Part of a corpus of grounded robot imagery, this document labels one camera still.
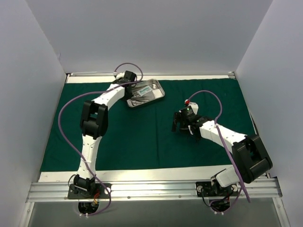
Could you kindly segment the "white green labelled packet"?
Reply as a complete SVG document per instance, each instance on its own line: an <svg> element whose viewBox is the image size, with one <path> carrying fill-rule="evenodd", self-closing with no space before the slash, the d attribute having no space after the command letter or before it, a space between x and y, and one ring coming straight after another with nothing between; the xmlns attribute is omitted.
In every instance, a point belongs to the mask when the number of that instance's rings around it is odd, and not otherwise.
<svg viewBox="0 0 303 227"><path fill-rule="evenodd" d="M139 90L137 91L137 94L138 94L139 96L144 96L145 94L147 94L147 93L149 93L149 92L151 92L151 91L153 91L153 89L152 89L150 86L145 86L145 87L139 89Z"/></svg>

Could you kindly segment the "stainless steel instrument tray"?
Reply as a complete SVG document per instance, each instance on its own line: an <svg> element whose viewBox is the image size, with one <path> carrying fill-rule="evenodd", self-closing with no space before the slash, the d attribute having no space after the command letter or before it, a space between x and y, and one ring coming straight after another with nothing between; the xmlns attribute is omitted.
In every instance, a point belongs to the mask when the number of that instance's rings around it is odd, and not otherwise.
<svg viewBox="0 0 303 227"><path fill-rule="evenodd" d="M149 93L147 93L147 94L145 94L145 96L153 96L153 99L152 99L151 101L149 101L149 102L156 101L156 100L161 99L161 98L163 98L163 97L165 96L165 91L164 91L164 89L162 88L160 82L159 82L158 80L156 80L156 79L150 79L150 80L142 81L142 82L136 84L135 87L132 88L132 95L133 95L132 97L134 97L134 96L139 96L139 95L137 94L137 91L138 91L139 89L145 87L145 86L150 86L153 90L160 89L161 92L162 92L162 97L160 97L160 98L154 98L154 95L153 95L152 91L149 92ZM131 103L130 103L130 101L129 101L129 99L126 101L126 103L127 103L127 105L128 105L130 108L134 108L134 107L140 106L140 105L132 106Z"/></svg>

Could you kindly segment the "white gauze pad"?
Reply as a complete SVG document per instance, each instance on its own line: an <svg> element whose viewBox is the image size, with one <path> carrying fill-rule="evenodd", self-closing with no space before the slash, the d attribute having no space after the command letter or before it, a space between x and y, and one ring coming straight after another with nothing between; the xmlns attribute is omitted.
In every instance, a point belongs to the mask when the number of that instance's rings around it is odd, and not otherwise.
<svg viewBox="0 0 303 227"><path fill-rule="evenodd" d="M160 98L160 97L162 97L162 92L161 92L160 89L153 90L152 93L154 95L154 98Z"/></svg>

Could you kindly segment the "dark green surgical drape cloth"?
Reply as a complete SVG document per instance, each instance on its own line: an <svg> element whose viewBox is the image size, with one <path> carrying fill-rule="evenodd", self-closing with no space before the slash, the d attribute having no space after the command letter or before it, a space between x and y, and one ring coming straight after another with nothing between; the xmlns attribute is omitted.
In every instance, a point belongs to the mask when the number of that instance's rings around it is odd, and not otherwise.
<svg viewBox="0 0 303 227"><path fill-rule="evenodd" d="M234 79L162 80L165 96L130 108L118 101L109 110L109 126L98 150L96 169L133 170L228 165L221 146L196 141L182 132L172 132L173 114L192 97L201 116L238 133L254 134L239 83ZM80 117L83 103L96 97L108 83L66 84L56 110L42 172L76 171L82 148Z"/></svg>

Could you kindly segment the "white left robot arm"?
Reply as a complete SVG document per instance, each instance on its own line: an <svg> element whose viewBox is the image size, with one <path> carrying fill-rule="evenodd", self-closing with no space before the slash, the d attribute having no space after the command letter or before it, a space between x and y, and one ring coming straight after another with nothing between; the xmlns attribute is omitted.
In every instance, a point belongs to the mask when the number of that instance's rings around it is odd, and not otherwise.
<svg viewBox="0 0 303 227"><path fill-rule="evenodd" d="M104 93L83 105L80 119L83 140L81 161L73 184L84 198L91 198L96 191L95 165L100 141L108 129L108 111L118 100L132 97L136 77L135 73L126 71Z"/></svg>

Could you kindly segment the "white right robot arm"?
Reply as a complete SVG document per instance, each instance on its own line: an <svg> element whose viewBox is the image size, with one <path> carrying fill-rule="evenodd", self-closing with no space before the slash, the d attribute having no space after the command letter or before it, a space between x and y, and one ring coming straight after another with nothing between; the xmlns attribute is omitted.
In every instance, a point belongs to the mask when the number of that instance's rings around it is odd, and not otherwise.
<svg viewBox="0 0 303 227"><path fill-rule="evenodd" d="M210 189L215 195L223 194L228 186L241 181L251 183L273 167L259 135L248 136L227 129L211 118L198 115L195 107L189 105L174 113L172 131L177 126L197 140L207 139L227 148L234 163L211 178Z"/></svg>

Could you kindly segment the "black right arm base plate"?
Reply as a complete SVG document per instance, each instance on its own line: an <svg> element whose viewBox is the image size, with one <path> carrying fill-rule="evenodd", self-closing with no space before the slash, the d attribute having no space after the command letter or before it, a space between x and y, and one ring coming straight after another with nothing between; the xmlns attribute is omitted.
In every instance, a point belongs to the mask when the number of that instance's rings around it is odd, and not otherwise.
<svg viewBox="0 0 303 227"><path fill-rule="evenodd" d="M196 194L198 197L225 197L236 196L238 187L233 184L222 188L218 183L210 181L196 182Z"/></svg>

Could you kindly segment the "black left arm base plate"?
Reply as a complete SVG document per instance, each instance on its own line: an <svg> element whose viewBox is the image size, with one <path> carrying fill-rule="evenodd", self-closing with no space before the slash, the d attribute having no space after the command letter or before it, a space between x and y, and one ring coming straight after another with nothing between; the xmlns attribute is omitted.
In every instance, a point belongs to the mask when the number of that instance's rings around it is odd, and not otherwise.
<svg viewBox="0 0 303 227"><path fill-rule="evenodd" d="M92 189L86 190L75 186L74 184L69 185L67 199L70 200L82 200L82 199L109 199L108 192L111 191L111 184L105 183L102 186L100 183L95 184Z"/></svg>

